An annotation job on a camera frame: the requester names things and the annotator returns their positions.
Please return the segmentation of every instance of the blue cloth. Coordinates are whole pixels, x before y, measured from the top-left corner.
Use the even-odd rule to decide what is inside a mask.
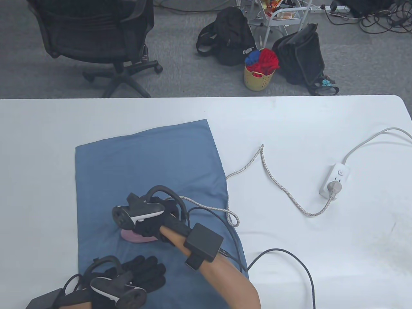
[[[145,308],[227,308],[199,272],[185,265],[186,257],[168,243],[129,243],[112,220],[115,205],[127,205],[130,192],[139,196],[155,185],[165,185],[203,205],[225,208],[225,173],[206,120],[166,126],[120,136],[76,148],[79,272],[94,258],[115,255],[121,262],[137,255],[155,255],[166,266],[166,285],[148,295]],[[188,209],[195,205],[186,202]],[[190,213],[224,237],[222,248],[236,256],[226,227],[206,211]],[[241,260],[246,265],[240,244]]]
[[[332,83],[331,83],[330,81],[328,81],[328,80],[323,80],[323,81],[322,81],[322,86],[332,87],[333,85],[332,85]]]
[[[245,60],[246,66],[252,66],[255,63],[258,63],[260,57],[260,50],[254,50],[249,54],[249,56]]]

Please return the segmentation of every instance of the pink sponge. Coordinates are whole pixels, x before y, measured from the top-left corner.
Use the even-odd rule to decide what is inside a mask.
[[[120,235],[124,240],[129,241],[131,243],[147,243],[149,241],[157,240],[156,237],[143,237],[140,234],[136,234],[133,231],[126,231],[125,229],[122,229]]]

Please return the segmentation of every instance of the floor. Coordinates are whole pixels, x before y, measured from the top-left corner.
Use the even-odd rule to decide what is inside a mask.
[[[324,2],[314,1],[317,5]],[[199,10],[220,3],[222,0],[167,0],[164,5]],[[160,75],[152,70],[135,75],[153,97],[308,94],[305,88],[290,85],[276,74],[264,91],[250,91],[243,84],[242,66],[224,67],[212,57],[199,57],[195,48],[198,33],[215,19],[215,14],[155,10],[155,26],[147,36],[147,45],[150,58],[159,60],[164,71]],[[331,25],[324,14],[311,14],[309,22],[318,23],[325,74],[336,80],[340,94],[396,94],[412,113],[410,33],[368,35],[356,25]],[[36,19],[25,0],[0,0],[0,29],[0,98],[97,98],[102,94],[107,80],[89,84],[81,75],[83,70],[102,65],[64,57],[52,59],[44,51]],[[257,41],[263,32],[263,28],[254,30]],[[274,31],[268,46],[276,35]],[[123,85],[113,96],[138,94]]]

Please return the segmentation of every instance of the electrical outlet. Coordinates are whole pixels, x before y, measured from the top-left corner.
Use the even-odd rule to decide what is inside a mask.
[[[343,187],[346,180],[348,179],[349,173],[350,173],[349,167],[347,167],[346,165],[343,165],[342,163],[336,163],[330,169],[328,176],[326,177],[325,181],[323,182],[319,190],[319,194],[323,196],[325,199],[329,199],[328,184],[336,180],[340,182]]]

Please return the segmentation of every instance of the yellow basket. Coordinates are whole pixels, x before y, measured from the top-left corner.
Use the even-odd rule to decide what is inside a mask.
[[[253,73],[260,75],[260,77],[253,76]],[[245,85],[250,90],[261,91],[269,85],[273,73],[271,75],[264,75],[258,72],[249,72],[245,63]]]

